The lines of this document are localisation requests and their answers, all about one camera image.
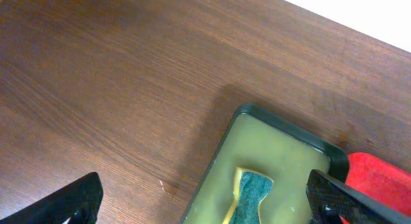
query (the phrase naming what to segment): white wall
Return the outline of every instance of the white wall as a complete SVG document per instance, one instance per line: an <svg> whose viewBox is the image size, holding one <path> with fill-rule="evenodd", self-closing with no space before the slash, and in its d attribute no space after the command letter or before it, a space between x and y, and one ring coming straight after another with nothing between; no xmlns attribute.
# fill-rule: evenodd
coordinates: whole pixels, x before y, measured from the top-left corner
<svg viewBox="0 0 411 224"><path fill-rule="evenodd" d="M411 52L411 0L285 0Z"/></svg>

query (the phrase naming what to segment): black object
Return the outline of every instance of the black object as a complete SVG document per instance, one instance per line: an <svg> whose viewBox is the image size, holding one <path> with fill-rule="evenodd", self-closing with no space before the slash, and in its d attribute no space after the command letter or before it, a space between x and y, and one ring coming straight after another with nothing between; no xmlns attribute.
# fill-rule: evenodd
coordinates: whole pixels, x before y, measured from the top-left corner
<svg viewBox="0 0 411 224"><path fill-rule="evenodd" d="M349 170L349 160L347 154L344 153L339 147L332 145L326 141L323 141L319 137L307 132L306 130L303 130L302 128L299 128L298 126L295 126L288 121L285 121L284 119L281 119L280 117L277 117L276 115L267 112L265 109L253 105L253 104L244 104L241 105L237 108L235 111L234 115L231 118L230 124L228 128L226 129L224 136L222 140L220 141L217 150L215 154L213 155L213 158L211 159L207 169L205 170L205 173L203 174L203 177L197 186L194 195L191 197L191 200L184 211L181 219L180 219L180 224L184 223L184 220L191 208L191 205L193 204L195 197L197 196L201 185L203 184L204 180L206 179L208 172L211 169L211 166L213 166L214 160L217 158L218 152L220 151L225 138L227 137L228 133L230 132L231 126L234 123L235 119L240 115L240 114L248 114L250 116L253 116L260 121L273 126L274 128L291 135L292 137L296 138L299 141L302 141L309 146L316 148L323 153L325 153L329 157L329 170L328 174L332 176L333 178L336 178L340 180L341 182L345 182L347 175L348 175L348 170Z"/></svg>
<svg viewBox="0 0 411 224"><path fill-rule="evenodd" d="M310 173L306 193L314 223L342 223L340 216L350 223L411 223L411 218L317 169Z"/></svg>
<svg viewBox="0 0 411 224"><path fill-rule="evenodd" d="M0 221L9 223L96 223L103 188L96 172L89 173L49 196Z"/></svg>

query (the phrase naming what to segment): wood grain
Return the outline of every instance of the wood grain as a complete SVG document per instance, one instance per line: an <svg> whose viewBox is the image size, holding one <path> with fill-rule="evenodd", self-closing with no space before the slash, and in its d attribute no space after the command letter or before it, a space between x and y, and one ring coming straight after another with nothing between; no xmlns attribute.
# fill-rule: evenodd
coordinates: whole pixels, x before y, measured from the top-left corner
<svg viewBox="0 0 411 224"><path fill-rule="evenodd" d="M176 223L245 102L411 170L411 54L282 0L4 0L0 68L0 218L97 171Z"/></svg>

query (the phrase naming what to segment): yellow trim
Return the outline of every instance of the yellow trim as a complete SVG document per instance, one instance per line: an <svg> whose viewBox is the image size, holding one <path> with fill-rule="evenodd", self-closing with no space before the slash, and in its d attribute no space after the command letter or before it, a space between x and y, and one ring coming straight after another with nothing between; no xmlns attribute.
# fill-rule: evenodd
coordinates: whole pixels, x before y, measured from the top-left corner
<svg viewBox="0 0 411 224"><path fill-rule="evenodd" d="M234 201L232 203L232 205L230 206L229 211L227 212L227 214L225 215L225 218L223 220L222 224L229 224L232 215L234 214L234 211L236 210L237 206L238 206L238 202L240 200L240 184L241 184L241 178L243 177L243 173L245 172L251 172L251 173L256 173L258 175L261 175L263 177L266 177L268 179L271 180L271 182L274 184L274 181L269 178L268 176L262 174L262 173L258 173L254 170L251 169L245 169L245 168L236 168L236 174L234 176ZM260 217L260 213L259 213L259 207L261 205L261 202L267 197L268 193L265 195L265 197L263 199L261 199L261 201L259 201L258 203L258 220L261 223L261 217Z"/></svg>

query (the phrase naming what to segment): red cloth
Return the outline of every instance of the red cloth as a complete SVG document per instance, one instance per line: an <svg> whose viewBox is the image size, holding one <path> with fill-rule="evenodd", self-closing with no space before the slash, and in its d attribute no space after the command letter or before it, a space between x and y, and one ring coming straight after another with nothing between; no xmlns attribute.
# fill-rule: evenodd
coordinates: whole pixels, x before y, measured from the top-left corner
<svg viewBox="0 0 411 224"><path fill-rule="evenodd" d="M352 153L346 184L370 198L411 216L411 174L371 154Z"/></svg>

